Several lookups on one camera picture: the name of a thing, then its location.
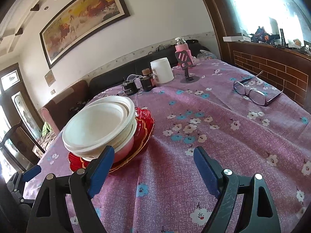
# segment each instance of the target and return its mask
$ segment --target wooden chair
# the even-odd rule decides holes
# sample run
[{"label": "wooden chair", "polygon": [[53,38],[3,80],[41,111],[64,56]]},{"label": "wooden chair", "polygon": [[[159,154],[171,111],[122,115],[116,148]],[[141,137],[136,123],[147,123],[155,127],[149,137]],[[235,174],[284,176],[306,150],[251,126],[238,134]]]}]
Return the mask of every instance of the wooden chair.
[{"label": "wooden chair", "polygon": [[[12,138],[15,135],[17,128],[21,128],[25,132],[25,134],[31,139],[31,141],[40,149],[40,151],[42,151],[43,153],[45,153],[45,151],[38,144],[38,142],[32,137],[32,135],[29,133],[29,131],[26,128],[24,128],[22,120],[18,124],[12,126],[12,128],[9,129],[9,131],[4,135],[2,142],[0,143],[0,150],[2,151],[5,158],[9,161],[9,163],[15,168],[15,170],[17,170],[19,172],[25,172],[26,169],[12,155],[12,153],[9,151],[9,149],[5,145],[5,142],[8,139],[10,139],[12,141]],[[36,154],[34,154],[32,151],[25,150],[24,146],[22,146],[21,143],[14,144],[14,146],[34,166],[39,162],[40,158],[38,158],[38,156]]]}]

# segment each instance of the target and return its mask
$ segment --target red plate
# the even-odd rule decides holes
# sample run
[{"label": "red plate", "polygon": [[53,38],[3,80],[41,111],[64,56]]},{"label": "red plate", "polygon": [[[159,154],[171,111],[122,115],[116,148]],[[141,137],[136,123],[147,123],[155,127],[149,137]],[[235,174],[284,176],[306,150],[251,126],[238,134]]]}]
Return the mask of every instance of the red plate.
[{"label": "red plate", "polygon": [[[134,134],[133,148],[124,159],[112,165],[109,171],[110,173],[130,162],[139,152],[145,151],[148,147],[149,138],[154,127],[154,119],[151,116],[151,112],[147,109],[135,107],[135,111],[137,128]],[[79,168],[86,168],[89,164],[89,161],[83,160],[71,152],[68,155],[68,160],[70,162],[70,169],[73,172]]]}]

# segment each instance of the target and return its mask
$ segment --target purple floral tablecloth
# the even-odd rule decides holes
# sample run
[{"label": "purple floral tablecloth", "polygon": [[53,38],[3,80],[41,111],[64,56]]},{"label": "purple floral tablecloth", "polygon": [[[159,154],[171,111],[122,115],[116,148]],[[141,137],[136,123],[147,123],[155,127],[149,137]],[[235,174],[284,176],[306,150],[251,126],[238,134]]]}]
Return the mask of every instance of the purple floral tablecloth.
[{"label": "purple floral tablecloth", "polygon": [[[204,61],[190,70],[201,79],[181,84],[175,79],[130,98],[148,108],[154,134],[144,154],[108,176],[92,202],[108,232],[201,232],[216,199],[210,195],[193,161],[203,146],[210,157],[236,174],[261,173],[276,205],[282,232],[290,232],[311,200],[311,115],[286,95],[268,107],[254,104],[233,90],[234,80],[249,78],[244,70],[220,60]],[[254,79],[272,98],[279,90]],[[117,86],[96,96],[117,94]],[[39,164],[42,172],[26,184],[24,196],[35,198],[45,176],[70,175],[68,151],[61,134]],[[233,232],[242,197],[227,232]],[[70,195],[67,204],[75,232],[80,232]]]}]

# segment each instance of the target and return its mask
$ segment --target blue gripper pad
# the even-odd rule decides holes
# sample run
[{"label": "blue gripper pad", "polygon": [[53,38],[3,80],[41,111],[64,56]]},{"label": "blue gripper pad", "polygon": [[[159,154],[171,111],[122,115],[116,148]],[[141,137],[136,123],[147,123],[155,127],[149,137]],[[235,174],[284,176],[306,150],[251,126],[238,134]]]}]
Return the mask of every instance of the blue gripper pad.
[{"label": "blue gripper pad", "polygon": [[36,177],[39,173],[41,173],[41,167],[38,165],[35,165],[33,168],[28,170],[27,172],[23,173],[22,181],[28,182],[29,180]]},{"label": "blue gripper pad", "polygon": [[194,149],[193,159],[209,193],[218,199],[221,195],[219,179],[222,179],[222,167],[201,146]]},{"label": "blue gripper pad", "polygon": [[90,187],[87,191],[91,199],[100,192],[105,182],[114,162],[114,148],[112,146],[106,146],[97,160],[99,160],[99,162],[96,162],[96,169],[90,177]]}]

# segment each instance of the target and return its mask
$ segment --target eyeglasses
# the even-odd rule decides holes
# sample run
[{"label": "eyeglasses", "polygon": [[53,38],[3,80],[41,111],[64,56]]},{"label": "eyeglasses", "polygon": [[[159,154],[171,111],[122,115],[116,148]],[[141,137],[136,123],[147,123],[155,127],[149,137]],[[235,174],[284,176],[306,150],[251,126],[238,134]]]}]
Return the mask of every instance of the eyeglasses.
[{"label": "eyeglasses", "polygon": [[272,102],[274,102],[284,91],[284,80],[283,80],[283,89],[282,91],[277,94],[275,97],[273,97],[272,99],[268,100],[266,99],[266,96],[263,92],[260,92],[258,90],[255,89],[251,89],[248,93],[245,92],[245,86],[243,85],[243,83],[258,77],[260,74],[262,74],[263,71],[261,71],[259,74],[257,74],[256,76],[253,76],[251,78],[242,80],[242,81],[235,81],[233,83],[233,89],[240,95],[246,96],[248,97],[253,103],[259,105],[259,106],[263,106],[263,107],[267,107],[269,106]]}]

